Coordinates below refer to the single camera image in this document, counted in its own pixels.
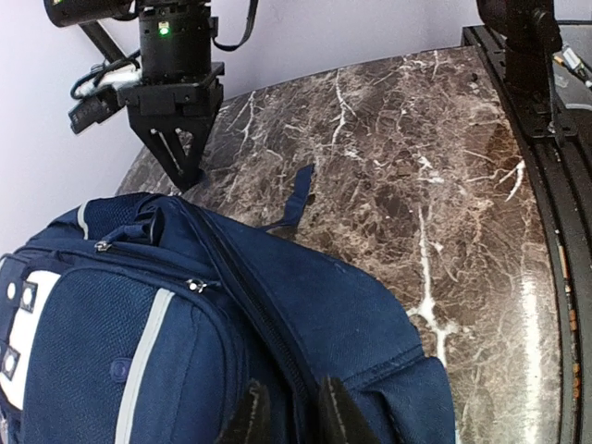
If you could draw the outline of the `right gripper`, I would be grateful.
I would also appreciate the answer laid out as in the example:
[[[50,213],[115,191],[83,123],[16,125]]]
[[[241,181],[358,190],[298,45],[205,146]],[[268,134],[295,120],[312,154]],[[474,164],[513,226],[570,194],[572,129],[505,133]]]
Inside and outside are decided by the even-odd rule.
[[[214,62],[209,74],[196,79],[140,81],[117,91],[118,102],[127,107],[130,127],[181,191],[202,179],[200,164],[224,99],[219,80],[224,75],[225,65]]]

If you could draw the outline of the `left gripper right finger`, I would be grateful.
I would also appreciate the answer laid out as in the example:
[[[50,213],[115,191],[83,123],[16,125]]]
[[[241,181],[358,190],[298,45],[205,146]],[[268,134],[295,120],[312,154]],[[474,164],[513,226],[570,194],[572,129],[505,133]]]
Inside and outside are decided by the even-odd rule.
[[[360,408],[337,377],[323,378],[319,390],[318,412],[323,443],[379,442]]]

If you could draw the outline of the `navy blue student backpack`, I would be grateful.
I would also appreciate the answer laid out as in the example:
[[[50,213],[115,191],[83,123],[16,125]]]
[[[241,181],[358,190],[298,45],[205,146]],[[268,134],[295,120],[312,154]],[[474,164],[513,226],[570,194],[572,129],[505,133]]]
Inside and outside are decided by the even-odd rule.
[[[323,443],[339,378],[378,443],[451,443],[441,361],[363,270],[188,203],[83,203],[1,259],[5,443],[217,443],[251,380],[270,443]]]

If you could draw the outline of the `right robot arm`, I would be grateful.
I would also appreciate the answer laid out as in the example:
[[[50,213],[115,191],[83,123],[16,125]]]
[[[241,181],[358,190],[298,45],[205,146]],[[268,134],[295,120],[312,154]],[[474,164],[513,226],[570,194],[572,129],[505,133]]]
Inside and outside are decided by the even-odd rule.
[[[70,95],[70,127],[79,134],[128,112],[129,125],[181,191],[202,177],[205,145],[224,98],[222,63],[212,50],[239,49],[216,39],[218,20],[207,1],[47,1],[58,28],[102,19],[138,20],[140,48],[80,78]]]

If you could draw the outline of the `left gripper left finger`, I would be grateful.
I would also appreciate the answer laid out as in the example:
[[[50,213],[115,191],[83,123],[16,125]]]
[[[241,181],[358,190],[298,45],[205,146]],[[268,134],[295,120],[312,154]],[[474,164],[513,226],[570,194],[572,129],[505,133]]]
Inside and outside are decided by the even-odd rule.
[[[271,401],[268,389],[256,380],[249,382],[218,444],[267,444],[271,442]]]

